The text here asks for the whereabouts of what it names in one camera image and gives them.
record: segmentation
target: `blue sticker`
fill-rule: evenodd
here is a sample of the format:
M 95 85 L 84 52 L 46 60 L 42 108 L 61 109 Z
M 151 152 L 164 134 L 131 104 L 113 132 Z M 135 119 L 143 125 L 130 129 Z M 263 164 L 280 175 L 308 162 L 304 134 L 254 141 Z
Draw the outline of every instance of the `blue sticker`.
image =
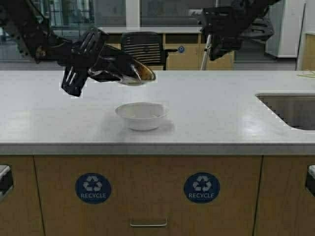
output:
M 178 52 L 179 52 L 179 53 L 184 53 L 184 52 L 185 52 L 185 48 L 184 48 L 183 46 L 180 46 L 180 47 L 178 48 Z
M 196 173 L 186 180 L 184 192 L 194 203 L 208 203 L 218 196 L 220 183 L 212 174 Z
M 100 204 L 109 198 L 112 187 L 104 176 L 87 173 L 78 178 L 75 183 L 75 192 L 86 203 Z

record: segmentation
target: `sink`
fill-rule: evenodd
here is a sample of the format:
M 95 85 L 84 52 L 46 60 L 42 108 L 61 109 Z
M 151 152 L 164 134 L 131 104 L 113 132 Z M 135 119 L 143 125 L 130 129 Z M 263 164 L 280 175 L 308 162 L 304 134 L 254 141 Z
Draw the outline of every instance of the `sink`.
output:
M 287 125 L 315 130 L 315 95 L 257 95 Z

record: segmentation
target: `white countertop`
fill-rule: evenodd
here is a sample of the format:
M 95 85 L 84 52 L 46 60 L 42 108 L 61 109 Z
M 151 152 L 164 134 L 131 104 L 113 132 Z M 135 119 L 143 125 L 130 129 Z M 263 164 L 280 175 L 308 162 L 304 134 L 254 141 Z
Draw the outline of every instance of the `white countertop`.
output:
M 157 71 L 141 87 L 88 79 L 80 98 L 62 71 L 1 71 L 0 154 L 315 154 L 315 132 L 291 128 L 257 93 L 314 93 L 296 71 Z M 123 127 L 115 108 L 159 102 L 158 129 Z
M 156 33 L 201 33 L 201 27 L 99 27 L 100 30 L 107 33 L 124 33 L 124 32 L 156 32 Z

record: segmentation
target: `black chair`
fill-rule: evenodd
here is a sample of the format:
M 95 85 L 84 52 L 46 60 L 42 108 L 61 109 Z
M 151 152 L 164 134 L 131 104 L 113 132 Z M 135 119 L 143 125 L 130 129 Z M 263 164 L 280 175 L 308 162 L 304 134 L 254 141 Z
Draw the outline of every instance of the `black chair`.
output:
M 162 35 L 155 32 L 123 33 L 121 50 L 147 66 L 162 65 L 163 70 L 166 70 L 168 54 L 177 52 L 177 49 L 165 50 Z

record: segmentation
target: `cabinet handle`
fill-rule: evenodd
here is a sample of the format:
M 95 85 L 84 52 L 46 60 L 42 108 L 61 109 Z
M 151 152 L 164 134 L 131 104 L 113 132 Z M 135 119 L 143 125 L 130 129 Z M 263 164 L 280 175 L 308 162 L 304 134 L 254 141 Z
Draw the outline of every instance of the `cabinet handle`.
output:
M 309 171 L 307 172 L 307 178 L 306 178 L 306 188 L 315 197 L 315 166 L 309 167 Z
M 130 221 L 130 226 L 135 228 L 154 228 L 154 227 L 166 227 L 167 226 L 167 219 L 162 224 L 136 224 Z
M 13 189 L 12 170 L 9 166 L 0 165 L 0 202 Z

